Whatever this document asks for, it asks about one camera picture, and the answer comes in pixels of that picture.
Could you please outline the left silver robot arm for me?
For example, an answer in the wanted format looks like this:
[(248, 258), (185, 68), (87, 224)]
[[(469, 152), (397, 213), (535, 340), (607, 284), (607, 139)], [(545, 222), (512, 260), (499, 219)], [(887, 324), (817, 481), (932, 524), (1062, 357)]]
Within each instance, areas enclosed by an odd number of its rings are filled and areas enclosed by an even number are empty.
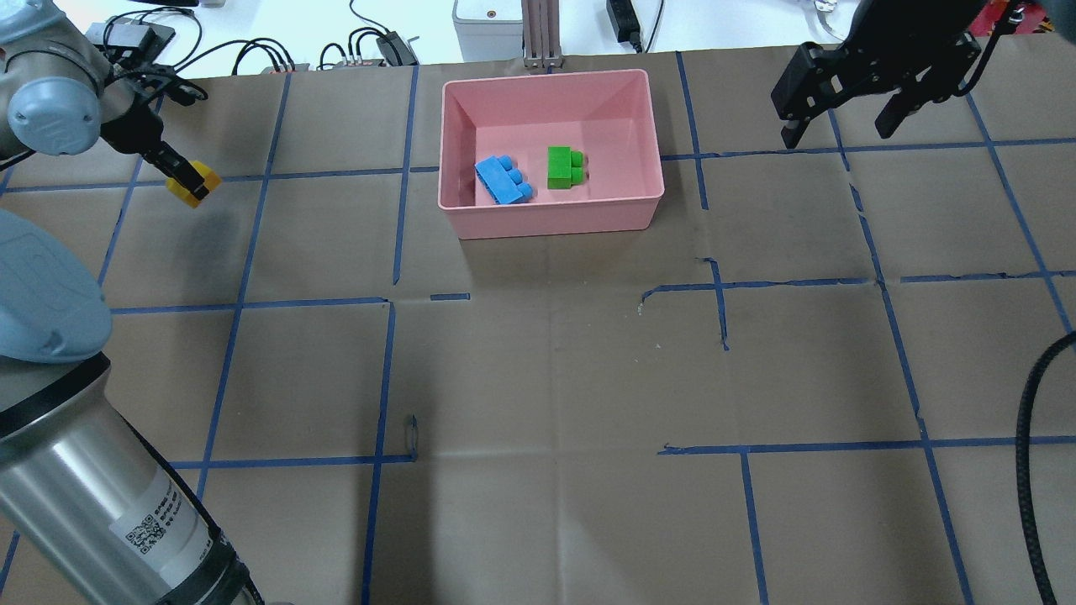
[[(125, 70), (51, 1), (4, 1), (3, 168), (104, 141), (197, 207), (220, 186), (164, 140), (151, 103), (206, 93), (169, 66)], [(261, 604), (245, 562), (105, 386), (113, 321), (98, 280), (3, 211), (3, 516), (93, 604)]]

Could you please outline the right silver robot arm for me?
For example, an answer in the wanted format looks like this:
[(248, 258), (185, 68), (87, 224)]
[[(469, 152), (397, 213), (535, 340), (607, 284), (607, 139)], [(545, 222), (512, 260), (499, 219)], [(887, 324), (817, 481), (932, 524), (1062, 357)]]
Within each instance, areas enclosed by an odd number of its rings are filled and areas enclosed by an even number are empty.
[(808, 126), (831, 108), (864, 96), (888, 93), (875, 118), (888, 139), (926, 103), (962, 98), (983, 78), (1000, 37), (1025, 22), (1029, 1), (1007, 1), (981, 46), (971, 26), (985, 1), (861, 1), (848, 34), (834, 50), (812, 41), (797, 47), (770, 92), (784, 121), (789, 150), (799, 145)]

